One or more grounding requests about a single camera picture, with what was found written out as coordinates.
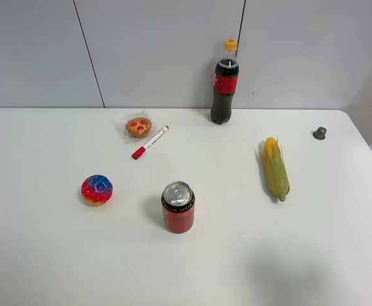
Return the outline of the small grey coffee capsule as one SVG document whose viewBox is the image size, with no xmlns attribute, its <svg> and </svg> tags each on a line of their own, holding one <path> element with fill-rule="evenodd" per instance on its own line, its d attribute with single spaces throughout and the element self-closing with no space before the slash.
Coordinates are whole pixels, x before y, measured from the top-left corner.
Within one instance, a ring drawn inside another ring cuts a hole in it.
<svg viewBox="0 0 372 306">
<path fill-rule="evenodd" d="M 326 138 L 326 133 L 326 128 L 318 127 L 317 130 L 313 132 L 313 137 L 317 140 L 324 140 Z"/>
</svg>

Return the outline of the red soda can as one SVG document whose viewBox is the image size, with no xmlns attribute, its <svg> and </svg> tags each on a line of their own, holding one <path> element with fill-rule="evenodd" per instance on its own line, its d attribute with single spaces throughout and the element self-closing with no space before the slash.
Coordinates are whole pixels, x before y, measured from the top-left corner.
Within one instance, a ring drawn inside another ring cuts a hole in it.
<svg viewBox="0 0 372 306">
<path fill-rule="evenodd" d="M 195 194 L 182 181 L 168 184 L 161 194 L 165 227 L 172 233 L 185 233 L 194 223 Z"/>
</svg>

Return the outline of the red white marker pen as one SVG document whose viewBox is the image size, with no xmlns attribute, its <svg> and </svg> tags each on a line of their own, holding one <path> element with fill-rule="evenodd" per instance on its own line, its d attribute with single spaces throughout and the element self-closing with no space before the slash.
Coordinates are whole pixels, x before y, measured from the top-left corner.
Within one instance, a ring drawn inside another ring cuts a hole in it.
<svg viewBox="0 0 372 306">
<path fill-rule="evenodd" d="M 169 131 L 168 126 L 164 126 L 156 134 L 151 137 L 146 143 L 144 143 L 136 152 L 132 154 L 134 160 L 139 159 L 158 139 L 160 139 L 165 133 Z"/>
</svg>

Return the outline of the wrapped toy pizza bun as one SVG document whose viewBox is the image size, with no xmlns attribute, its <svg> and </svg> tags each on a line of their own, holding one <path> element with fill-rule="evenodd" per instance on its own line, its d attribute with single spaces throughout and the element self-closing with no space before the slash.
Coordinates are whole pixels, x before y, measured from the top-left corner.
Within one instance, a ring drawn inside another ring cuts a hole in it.
<svg viewBox="0 0 372 306">
<path fill-rule="evenodd" d="M 124 143 L 146 140 L 156 131 L 156 124 L 146 110 L 137 110 L 114 118 L 115 129 Z"/>
</svg>

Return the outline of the toy corn cob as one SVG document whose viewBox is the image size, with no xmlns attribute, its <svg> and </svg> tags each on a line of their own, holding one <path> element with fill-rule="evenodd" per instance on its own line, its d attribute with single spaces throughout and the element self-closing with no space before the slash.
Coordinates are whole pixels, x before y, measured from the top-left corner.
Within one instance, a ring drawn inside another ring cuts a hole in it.
<svg viewBox="0 0 372 306">
<path fill-rule="evenodd" d="M 285 201 L 290 192 L 290 183 L 278 140 L 273 137 L 267 138 L 259 145 L 259 154 L 269 192 L 279 201 Z"/>
</svg>

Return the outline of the cola bottle yellow cap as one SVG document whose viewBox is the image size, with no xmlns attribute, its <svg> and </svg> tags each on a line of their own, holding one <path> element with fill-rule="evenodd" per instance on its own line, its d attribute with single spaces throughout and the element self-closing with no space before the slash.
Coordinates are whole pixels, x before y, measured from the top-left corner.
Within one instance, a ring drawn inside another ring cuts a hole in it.
<svg viewBox="0 0 372 306">
<path fill-rule="evenodd" d="M 231 105 L 239 75 L 239 65 L 236 60 L 237 48 L 237 40 L 226 40 L 225 54 L 215 67 L 213 103 L 210 112 L 211 121 L 215 124 L 224 124 L 231 118 Z"/>
</svg>

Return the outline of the red blue speckled donut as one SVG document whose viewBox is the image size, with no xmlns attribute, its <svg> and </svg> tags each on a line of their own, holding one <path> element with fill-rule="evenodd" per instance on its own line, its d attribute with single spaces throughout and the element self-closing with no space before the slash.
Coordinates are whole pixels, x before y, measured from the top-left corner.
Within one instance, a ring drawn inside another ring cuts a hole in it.
<svg viewBox="0 0 372 306">
<path fill-rule="evenodd" d="M 92 175 L 81 186 L 82 198 L 88 205 L 104 205 L 113 195 L 113 185 L 104 175 Z"/>
</svg>

